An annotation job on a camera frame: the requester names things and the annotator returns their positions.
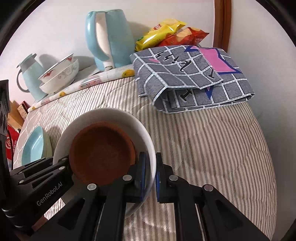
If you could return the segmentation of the blue square plate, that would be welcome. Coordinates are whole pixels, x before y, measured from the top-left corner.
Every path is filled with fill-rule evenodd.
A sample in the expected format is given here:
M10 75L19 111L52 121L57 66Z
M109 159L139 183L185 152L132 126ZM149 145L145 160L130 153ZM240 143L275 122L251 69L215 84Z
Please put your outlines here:
M27 139L22 153L21 164L24 166L46 156L46 136L43 128L37 126Z

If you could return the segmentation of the green square plate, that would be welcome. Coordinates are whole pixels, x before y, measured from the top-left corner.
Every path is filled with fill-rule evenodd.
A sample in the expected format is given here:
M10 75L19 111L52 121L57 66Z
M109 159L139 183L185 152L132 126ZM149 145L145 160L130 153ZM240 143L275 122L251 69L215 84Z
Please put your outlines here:
M44 148L43 148L42 157L43 158L53 157L52 146L51 146L50 138L47 132L43 131L43 137L44 137Z

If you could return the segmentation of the brown clay bowl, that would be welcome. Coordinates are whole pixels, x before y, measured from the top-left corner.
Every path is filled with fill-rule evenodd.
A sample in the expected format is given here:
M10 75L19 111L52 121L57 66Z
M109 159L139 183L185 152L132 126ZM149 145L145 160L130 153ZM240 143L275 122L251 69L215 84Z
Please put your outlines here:
M121 128L100 121L74 137L69 162L82 183L103 186L125 175L136 155L131 138Z

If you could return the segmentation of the red paper shopping bag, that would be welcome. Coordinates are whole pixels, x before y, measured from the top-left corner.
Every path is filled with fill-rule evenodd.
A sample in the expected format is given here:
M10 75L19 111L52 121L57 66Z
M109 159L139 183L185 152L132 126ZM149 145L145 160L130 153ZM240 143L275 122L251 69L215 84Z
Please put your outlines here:
M6 156L8 160L13 160L19 133L10 125L8 125L8 134L6 137Z

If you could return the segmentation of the striped quilted bedcover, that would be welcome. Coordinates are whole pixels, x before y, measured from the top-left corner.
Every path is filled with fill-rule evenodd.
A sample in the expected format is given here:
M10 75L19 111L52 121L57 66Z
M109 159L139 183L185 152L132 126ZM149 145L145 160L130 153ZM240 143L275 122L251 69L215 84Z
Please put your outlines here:
M139 119L154 148L190 184L213 185L268 238L276 225L273 162L261 127L247 102L166 114L139 97L133 78L123 78L61 97L28 114L14 153L21 165L23 146L41 126L52 147L78 116L96 108L117 108Z

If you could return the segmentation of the patterned notebook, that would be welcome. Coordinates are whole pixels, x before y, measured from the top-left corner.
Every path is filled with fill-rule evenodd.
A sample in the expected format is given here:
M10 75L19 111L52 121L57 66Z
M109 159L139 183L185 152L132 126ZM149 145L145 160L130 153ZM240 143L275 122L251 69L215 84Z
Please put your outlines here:
M23 101L17 108L19 114L21 115L22 119L25 120L27 118L28 115L28 109L30 108L30 106Z

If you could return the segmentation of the large white ceramic bowl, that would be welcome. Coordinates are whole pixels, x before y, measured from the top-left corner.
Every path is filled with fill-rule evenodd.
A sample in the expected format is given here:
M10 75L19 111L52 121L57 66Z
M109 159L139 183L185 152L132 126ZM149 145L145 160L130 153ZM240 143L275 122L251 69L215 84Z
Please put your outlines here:
M51 78L46 83L41 84L40 89L47 94L58 92L74 81L76 75L78 74L78 71L79 61L78 59L75 59L75 61L66 69L61 71L59 74Z

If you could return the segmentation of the light blue thermos jug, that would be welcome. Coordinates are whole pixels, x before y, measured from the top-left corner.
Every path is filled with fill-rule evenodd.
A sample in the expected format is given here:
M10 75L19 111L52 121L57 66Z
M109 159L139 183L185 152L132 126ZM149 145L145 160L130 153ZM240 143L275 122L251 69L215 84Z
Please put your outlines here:
M30 93L35 101L40 101L47 94L40 88L42 83L39 78L44 74L45 70L42 65L35 60L37 54L29 54L17 67L20 68L16 77L16 84L20 91ZM23 89L19 84L19 75L22 73L27 89Z

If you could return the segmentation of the rolled patterned plastic sheet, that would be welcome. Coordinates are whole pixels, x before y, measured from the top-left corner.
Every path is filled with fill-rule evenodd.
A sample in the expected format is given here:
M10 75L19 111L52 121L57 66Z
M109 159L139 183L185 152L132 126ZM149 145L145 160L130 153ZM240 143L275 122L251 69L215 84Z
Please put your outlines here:
M50 94L49 96L45 97L41 101L34 103L28 109L28 112L30 113L40 108L41 106L44 106L45 104L48 104L56 99L59 99L71 93L77 92L79 90L83 90L83 89L86 89L95 85L99 85L102 83L106 83L109 81L113 81L121 78L133 77L133 76L135 76L135 71L132 65L127 65L127 66L111 69L108 71L99 72L85 79L75 81L73 84L62 89L61 91L55 94Z

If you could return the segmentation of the grey checked folded cloth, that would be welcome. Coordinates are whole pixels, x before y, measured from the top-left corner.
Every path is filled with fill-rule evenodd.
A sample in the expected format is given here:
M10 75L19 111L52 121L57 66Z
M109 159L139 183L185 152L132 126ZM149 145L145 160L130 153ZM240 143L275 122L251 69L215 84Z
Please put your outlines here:
M241 69L220 48L153 47L130 59L138 95L164 113L232 105L255 95Z

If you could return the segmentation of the light blue electric kettle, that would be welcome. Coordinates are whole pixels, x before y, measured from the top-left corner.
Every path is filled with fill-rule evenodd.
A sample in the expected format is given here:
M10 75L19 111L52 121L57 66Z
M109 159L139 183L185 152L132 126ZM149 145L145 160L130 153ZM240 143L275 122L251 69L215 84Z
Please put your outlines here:
M85 21L85 37L99 71L131 64L134 38L123 10L90 11Z

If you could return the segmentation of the yellow chips bag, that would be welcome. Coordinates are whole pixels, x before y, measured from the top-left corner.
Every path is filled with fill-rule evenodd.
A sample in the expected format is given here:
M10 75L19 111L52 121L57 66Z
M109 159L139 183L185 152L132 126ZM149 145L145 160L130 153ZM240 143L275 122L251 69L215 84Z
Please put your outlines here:
M156 46L167 37L174 35L179 29L186 25L187 23L176 19L163 20L135 42L135 51L139 52Z

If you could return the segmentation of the red chips bag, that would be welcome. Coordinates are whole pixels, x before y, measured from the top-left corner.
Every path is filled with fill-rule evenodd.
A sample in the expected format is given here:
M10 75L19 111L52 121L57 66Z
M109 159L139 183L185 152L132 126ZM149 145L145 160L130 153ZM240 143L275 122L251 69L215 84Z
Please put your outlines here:
M167 37L157 44L157 47L172 45L194 45L197 46L209 33L201 29L187 27L184 30Z

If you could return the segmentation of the brown wooden door frame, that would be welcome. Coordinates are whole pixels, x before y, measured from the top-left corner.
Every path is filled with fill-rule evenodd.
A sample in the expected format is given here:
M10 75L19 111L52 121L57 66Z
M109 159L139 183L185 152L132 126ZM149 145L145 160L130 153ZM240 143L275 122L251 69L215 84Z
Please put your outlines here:
M228 52L232 19L232 1L214 0L213 47Z

